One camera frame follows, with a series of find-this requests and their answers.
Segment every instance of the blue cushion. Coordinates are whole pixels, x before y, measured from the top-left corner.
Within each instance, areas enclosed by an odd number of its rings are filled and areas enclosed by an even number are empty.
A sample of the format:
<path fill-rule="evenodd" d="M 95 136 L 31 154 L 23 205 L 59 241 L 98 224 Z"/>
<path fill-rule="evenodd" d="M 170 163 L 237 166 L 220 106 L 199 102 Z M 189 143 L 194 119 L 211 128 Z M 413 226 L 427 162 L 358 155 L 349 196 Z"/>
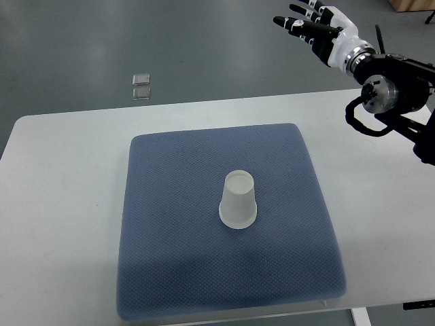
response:
<path fill-rule="evenodd" d="M 219 218 L 225 176 L 246 170 L 258 215 Z M 146 134 L 130 147 L 118 262 L 124 320 L 344 294 L 334 229 L 294 124 Z"/>

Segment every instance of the white table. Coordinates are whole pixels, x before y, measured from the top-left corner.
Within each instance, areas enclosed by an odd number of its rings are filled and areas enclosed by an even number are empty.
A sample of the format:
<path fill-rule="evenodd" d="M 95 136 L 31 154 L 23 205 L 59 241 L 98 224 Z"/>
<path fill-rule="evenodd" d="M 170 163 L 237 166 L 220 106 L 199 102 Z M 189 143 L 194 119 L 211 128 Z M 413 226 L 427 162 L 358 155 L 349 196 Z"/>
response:
<path fill-rule="evenodd" d="M 0 160 L 0 325 L 123 325 L 116 273 L 130 141 L 139 134 L 295 123 L 343 256 L 344 296 L 148 321 L 190 323 L 435 297 L 435 166 L 390 133 L 345 123 L 359 90 L 19 119 Z M 376 122 L 360 108 L 361 116 Z M 428 119 L 422 109 L 414 118 Z"/>

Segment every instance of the plastic cup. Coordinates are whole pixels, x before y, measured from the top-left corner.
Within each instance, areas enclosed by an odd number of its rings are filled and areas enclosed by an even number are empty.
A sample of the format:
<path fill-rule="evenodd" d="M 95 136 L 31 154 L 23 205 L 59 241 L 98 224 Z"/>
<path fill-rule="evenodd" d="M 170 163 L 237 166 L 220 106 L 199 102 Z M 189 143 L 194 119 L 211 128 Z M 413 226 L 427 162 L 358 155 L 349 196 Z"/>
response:
<path fill-rule="evenodd" d="M 232 229 L 244 229 L 257 217 L 254 178 L 246 171 L 235 170 L 225 178 L 219 216 Z"/>

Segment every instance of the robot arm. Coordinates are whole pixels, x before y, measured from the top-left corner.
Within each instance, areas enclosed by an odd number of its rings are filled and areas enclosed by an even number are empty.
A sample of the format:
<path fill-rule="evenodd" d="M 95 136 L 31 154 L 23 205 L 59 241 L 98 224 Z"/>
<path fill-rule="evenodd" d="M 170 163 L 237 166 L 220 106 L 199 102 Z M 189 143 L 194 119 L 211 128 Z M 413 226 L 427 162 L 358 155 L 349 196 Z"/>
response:
<path fill-rule="evenodd" d="M 300 1 L 311 9 L 293 4 L 290 9 L 311 21 L 281 16 L 273 21 L 307 42 L 325 65 L 338 67 L 363 86 L 361 96 L 346 108 L 346 121 L 357 131 L 374 137 L 395 130 L 415 143 L 414 152 L 422 162 L 435 165 L 435 113 L 426 125 L 401 116 L 426 104 L 430 89 L 435 86 L 435 68 L 400 55 L 385 54 L 378 26 L 381 53 L 359 38 L 357 27 L 340 10 L 321 1 Z M 359 104 L 387 127 L 375 131 L 356 120 L 353 111 Z"/>

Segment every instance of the concrete floor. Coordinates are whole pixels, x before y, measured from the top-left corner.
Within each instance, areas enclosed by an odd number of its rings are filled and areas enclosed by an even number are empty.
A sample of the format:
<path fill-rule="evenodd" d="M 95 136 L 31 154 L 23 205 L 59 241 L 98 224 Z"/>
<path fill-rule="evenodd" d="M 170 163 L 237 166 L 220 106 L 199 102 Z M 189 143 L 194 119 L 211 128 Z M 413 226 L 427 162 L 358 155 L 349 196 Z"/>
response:
<path fill-rule="evenodd" d="M 273 24 L 296 16 L 289 2 L 0 0 L 0 155 L 24 115 L 359 88 Z M 374 46 L 377 23 L 387 52 L 435 61 L 429 12 L 398 14 L 387 0 L 327 4 Z M 131 100 L 136 73 L 150 73 L 150 100 Z M 435 309 L 368 311 L 374 326 L 435 324 Z M 353 323 L 341 311 L 233 324 Z"/>

